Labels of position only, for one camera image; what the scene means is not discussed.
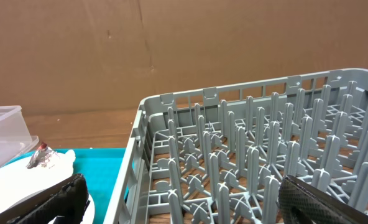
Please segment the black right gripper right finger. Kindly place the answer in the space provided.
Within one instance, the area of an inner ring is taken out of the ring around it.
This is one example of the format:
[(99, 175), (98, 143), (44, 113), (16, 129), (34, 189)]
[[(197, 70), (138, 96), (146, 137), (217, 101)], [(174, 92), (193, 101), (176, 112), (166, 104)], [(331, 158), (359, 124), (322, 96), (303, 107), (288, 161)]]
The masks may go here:
[(284, 223), (368, 224), (368, 215), (292, 176), (283, 177), (278, 208)]

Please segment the white napkin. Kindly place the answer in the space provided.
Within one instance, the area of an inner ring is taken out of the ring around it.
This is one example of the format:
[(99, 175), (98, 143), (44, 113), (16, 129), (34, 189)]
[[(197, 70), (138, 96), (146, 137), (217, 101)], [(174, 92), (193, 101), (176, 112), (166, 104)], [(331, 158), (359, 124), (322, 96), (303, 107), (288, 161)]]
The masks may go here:
[(28, 169), (30, 157), (25, 157), (0, 168), (0, 213), (72, 176), (75, 159), (75, 152), (69, 150), (54, 154), (45, 166)]

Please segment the silver red foil wrapper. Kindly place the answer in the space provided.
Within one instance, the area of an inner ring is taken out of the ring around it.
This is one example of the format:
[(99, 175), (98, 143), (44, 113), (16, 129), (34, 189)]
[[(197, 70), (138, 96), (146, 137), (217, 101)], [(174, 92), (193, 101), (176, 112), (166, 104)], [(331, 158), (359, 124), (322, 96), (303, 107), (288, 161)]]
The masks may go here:
[(59, 158), (60, 156), (56, 151), (54, 151), (46, 143), (42, 142), (31, 156), (26, 168), (33, 169), (35, 167), (41, 167), (50, 169), (55, 165)]

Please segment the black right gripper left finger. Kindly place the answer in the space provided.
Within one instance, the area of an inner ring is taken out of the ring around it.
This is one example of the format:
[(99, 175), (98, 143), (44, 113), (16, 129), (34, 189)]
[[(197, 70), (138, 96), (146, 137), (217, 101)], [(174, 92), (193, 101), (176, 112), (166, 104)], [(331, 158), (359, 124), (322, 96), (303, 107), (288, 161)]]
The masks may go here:
[(0, 223), (81, 223), (89, 201), (83, 174), (71, 177), (0, 213)]

